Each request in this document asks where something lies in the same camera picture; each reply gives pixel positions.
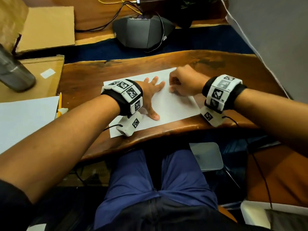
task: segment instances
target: gray bottle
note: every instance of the gray bottle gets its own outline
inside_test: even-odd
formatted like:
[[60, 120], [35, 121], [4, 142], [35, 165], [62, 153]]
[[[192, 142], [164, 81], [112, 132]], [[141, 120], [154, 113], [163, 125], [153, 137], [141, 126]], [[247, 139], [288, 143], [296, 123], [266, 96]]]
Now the gray bottle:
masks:
[[0, 44], [0, 82], [14, 91], [25, 91], [35, 84], [35, 77], [23, 64], [13, 58]]

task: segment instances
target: yellow pencil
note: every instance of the yellow pencil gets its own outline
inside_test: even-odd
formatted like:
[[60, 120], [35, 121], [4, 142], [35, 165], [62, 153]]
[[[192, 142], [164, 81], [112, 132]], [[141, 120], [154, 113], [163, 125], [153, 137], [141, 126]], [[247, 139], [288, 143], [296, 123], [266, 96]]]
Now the yellow pencil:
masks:
[[[58, 109], [62, 108], [62, 92], [60, 92], [60, 95], [59, 95], [59, 107]], [[61, 116], [61, 112], [58, 110], [58, 117]]]

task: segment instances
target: black shirt sleeve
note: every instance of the black shirt sleeve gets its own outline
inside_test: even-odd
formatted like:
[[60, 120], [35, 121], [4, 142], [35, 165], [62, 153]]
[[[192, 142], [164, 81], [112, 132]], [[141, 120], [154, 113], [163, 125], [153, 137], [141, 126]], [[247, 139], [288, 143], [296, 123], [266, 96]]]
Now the black shirt sleeve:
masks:
[[33, 204], [12, 184], [0, 180], [1, 230], [27, 230], [33, 217]]

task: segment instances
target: navy blue pants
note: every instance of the navy blue pants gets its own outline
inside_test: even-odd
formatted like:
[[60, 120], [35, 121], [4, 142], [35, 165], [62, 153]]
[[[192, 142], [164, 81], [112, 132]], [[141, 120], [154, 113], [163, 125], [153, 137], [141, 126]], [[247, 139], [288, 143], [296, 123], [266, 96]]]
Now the navy blue pants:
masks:
[[217, 197], [190, 150], [178, 150], [167, 155], [161, 171], [162, 186], [160, 191], [156, 191], [143, 150], [122, 156], [111, 174], [105, 199], [96, 210], [94, 229], [112, 222], [124, 208], [159, 196], [188, 206], [218, 209]]

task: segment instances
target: blue carpet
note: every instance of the blue carpet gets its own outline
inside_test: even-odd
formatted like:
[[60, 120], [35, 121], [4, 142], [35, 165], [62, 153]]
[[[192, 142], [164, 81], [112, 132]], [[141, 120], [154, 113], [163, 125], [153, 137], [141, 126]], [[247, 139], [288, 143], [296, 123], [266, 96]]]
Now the blue carpet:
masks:
[[123, 47], [116, 39], [93, 44], [67, 46], [25, 53], [18, 59], [65, 56], [65, 63], [80, 61], [140, 58], [183, 50], [217, 50], [229, 53], [253, 54], [250, 47], [229, 25], [175, 29], [163, 45], [151, 53]]

